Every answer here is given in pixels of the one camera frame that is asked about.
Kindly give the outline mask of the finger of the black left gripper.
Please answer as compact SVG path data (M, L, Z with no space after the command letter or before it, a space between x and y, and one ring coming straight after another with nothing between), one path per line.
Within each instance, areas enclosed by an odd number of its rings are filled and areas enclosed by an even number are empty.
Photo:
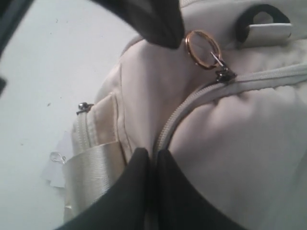
M185 34L178 0L94 0L130 25L147 42L178 49Z

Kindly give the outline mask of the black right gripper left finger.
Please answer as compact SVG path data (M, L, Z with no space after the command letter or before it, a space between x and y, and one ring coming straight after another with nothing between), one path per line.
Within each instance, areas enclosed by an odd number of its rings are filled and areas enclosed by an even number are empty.
M143 230L150 159L137 148L115 184L59 230Z

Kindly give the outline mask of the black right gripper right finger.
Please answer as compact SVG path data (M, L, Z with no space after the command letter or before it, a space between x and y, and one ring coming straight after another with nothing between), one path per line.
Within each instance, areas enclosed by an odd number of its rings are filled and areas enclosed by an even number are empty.
M229 230L229 220L191 185L170 151L156 161L160 230Z

